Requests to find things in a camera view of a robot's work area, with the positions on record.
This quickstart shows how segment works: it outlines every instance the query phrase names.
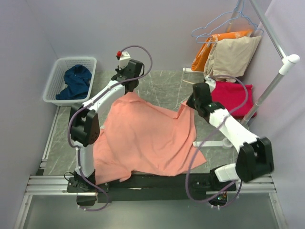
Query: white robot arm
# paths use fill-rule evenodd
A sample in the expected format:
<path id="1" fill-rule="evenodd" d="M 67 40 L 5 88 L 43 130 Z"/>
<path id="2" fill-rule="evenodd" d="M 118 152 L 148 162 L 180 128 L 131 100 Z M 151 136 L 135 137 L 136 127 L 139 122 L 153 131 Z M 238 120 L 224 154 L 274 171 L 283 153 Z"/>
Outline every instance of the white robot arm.
<path id="1" fill-rule="evenodd" d="M 196 109 L 199 116 L 218 128 L 239 153 L 236 163 L 214 168 L 210 174 L 216 182 L 239 179 L 249 182 L 272 172 L 274 163 L 271 142 L 266 137 L 259 138 L 251 133 L 234 119 L 223 105 L 213 102 L 211 92 L 215 87 L 215 80 L 207 76 L 204 83 L 193 85 L 193 94 L 186 103 Z"/>
<path id="2" fill-rule="evenodd" d="M 140 75 L 143 63 L 132 60 L 127 52 L 123 52 L 118 59 L 117 74 L 112 77 L 109 84 L 92 99 L 83 104 L 75 104 L 71 108 L 70 119 L 79 109 L 88 106 L 73 120 L 70 131 L 71 139 L 75 145 L 79 146 L 81 151 L 80 164 L 85 177 L 89 177 L 94 173 L 93 143 L 100 133 L 98 114 L 110 107 L 115 100 L 127 92 L 133 91 L 138 85 L 137 80 L 118 85 L 100 100 L 94 102 L 100 94 L 113 84 Z M 211 179 L 216 183 L 238 179 L 249 182 L 272 172 L 274 165 L 270 141 L 267 138 L 260 139 L 245 129 L 220 103 L 214 103 L 211 98 L 211 92 L 215 86 L 216 83 L 211 78 L 206 78 L 204 83 L 194 84 L 193 94 L 187 101 L 188 106 L 196 109 L 201 117 L 215 127 L 218 127 L 228 116 L 225 124 L 219 130 L 233 144 L 239 152 L 239 156 L 236 163 L 212 169 L 210 172 Z M 76 166 L 75 172 L 81 175 L 79 169 Z"/>

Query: plastic basket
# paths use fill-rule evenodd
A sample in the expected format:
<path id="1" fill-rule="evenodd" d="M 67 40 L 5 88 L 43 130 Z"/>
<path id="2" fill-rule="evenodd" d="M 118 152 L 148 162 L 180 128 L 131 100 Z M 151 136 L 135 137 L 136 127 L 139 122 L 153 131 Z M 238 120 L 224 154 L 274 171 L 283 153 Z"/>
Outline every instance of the plastic basket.
<path id="1" fill-rule="evenodd" d="M 74 99 L 74 100 L 56 100 L 56 95 L 59 94 L 65 87 L 67 87 L 64 81 L 65 72 L 77 64 L 81 64 L 85 66 L 92 74 L 87 97 L 84 99 Z M 59 58 L 55 62 L 52 71 L 50 73 L 47 86 L 43 93 L 43 100 L 47 103 L 53 103 L 57 106 L 71 106 L 74 103 L 83 103 L 89 100 L 92 90 L 94 75 L 95 75 L 95 68 L 96 68 L 96 59 L 93 57 Z"/>

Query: marble floor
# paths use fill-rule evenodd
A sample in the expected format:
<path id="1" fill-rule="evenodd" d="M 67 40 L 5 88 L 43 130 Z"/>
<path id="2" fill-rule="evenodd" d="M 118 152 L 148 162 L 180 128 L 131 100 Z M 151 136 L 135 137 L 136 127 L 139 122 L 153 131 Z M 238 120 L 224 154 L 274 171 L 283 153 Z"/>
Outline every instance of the marble floor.
<path id="1" fill-rule="evenodd" d="M 91 96 L 96 95 L 109 82 L 115 74 L 113 71 L 98 73 L 95 75 Z M 192 85 L 182 80 L 193 83 L 203 81 L 201 74 L 185 74 L 182 71 L 152 71 L 148 76 L 140 80 L 136 88 L 139 96 L 164 108 L 177 111 L 180 104 L 188 99 L 192 93 Z M 105 121 L 108 111 L 100 117 L 100 125 Z M 195 112 L 195 126 L 197 141 L 203 140 L 214 130 Z M 60 107 L 57 122 L 55 124 L 54 136 L 51 140 L 49 156 L 44 170 L 44 175 L 63 175 L 67 171 L 73 172 L 76 165 L 75 150 L 67 142 L 67 126 L 70 108 Z M 222 140 L 224 136 L 218 132 L 211 140 Z M 201 152 L 207 162 L 192 170 L 193 173 L 206 173 L 210 169 L 224 164 L 235 162 L 237 152 L 234 148 L 224 149 L 222 147 L 202 148 Z"/>

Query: clothes hanger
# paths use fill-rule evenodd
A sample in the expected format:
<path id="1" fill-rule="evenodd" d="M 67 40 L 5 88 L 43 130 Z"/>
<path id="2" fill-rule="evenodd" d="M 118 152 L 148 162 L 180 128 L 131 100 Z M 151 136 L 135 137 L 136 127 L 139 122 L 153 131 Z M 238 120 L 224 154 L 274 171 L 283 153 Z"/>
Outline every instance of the clothes hanger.
<path id="1" fill-rule="evenodd" d="M 225 25 L 226 23 L 228 23 L 228 22 L 230 22 L 230 21 L 232 21 L 232 20 L 235 20 L 235 19 L 237 19 L 237 18 L 239 18 L 239 17 L 245 18 L 245 19 L 248 21 L 248 24 L 249 24 L 249 25 L 252 25 L 252 26 L 254 27 L 254 31 L 256 31 L 256 30 L 261 30 L 261 31 L 262 31 L 262 34 L 263 34 L 264 31 L 263 31 L 262 29 L 258 29 L 258 28 L 257 28 L 258 25 L 255 24 L 255 23 L 253 23 L 249 17 L 247 17 L 247 16 L 245 16 L 245 15 L 243 14 L 243 10 L 244 10 L 244 0 L 242 0 L 242 1 L 243 1 L 242 9 L 241 9 L 241 11 L 238 11 L 239 14 L 238 14 L 237 17 L 231 18 L 231 19 L 225 21 L 224 23 L 222 23 L 220 26 L 216 27 L 215 29 L 213 29 L 213 30 L 212 30 L 211 32 L 209 32 L 209 33 L 204 33 L 204 34 L 201 34 L 201 35 L 199 35 L 199 36 L 195 36 L 195 35 L 193 34 L 193 33 L 194 33 L 195 31 L 197 31 L 197 30 L 206 29 L 212 22 L 216 21 L 216 20 L 219 19 L 220 17 L 222 17 L 222 16 L 224 16 L 224 15 L 226 15 L 226 14 L 228 14 L 228 13 L 233 13 L 233 12 L 236 10 L 236 8 L 238 7 L 238 4 L 240 3 L 240 1 L 241 1 L 241 0 L 239 0 L 239 1 L 237 2 L 237 5 L 236 5 L 235 8 L 233 9 L 233 11 L 223 13 L 223 14 L 219 15 L 217 18 L 213 19 L 211 22 L 209 22 L 205 27 L 199 27 L 199 28 L 193 30 L 191 36 L 192 36 L 192 37 L 196 37 L 196 43 L 216 43 L 216 42 L 199 42 L 198 39 L 201 38 L 201 37 L 203 37 L 203 38 L 209 38 L 209 37 L 211 37 L 211 34 L 212 34 L 215 30 L 219 29 L 220 27 L 222 27 L 222 26 Z"/>

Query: beige cloth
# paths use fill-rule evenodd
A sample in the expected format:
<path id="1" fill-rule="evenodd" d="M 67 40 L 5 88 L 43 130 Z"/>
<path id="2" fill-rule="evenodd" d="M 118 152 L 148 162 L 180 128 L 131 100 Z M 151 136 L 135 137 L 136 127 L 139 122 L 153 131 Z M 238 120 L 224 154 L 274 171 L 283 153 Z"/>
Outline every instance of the beige cloth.
<path id="1" fill-rule="evenodd" d="M 245 36 L 218 41 L 211 49 L 205 63 L 204 75 L 210 75 L 219 81 L 235 82 L 220 75 L 243 76 L 260 40 L 261 36 Z"/>

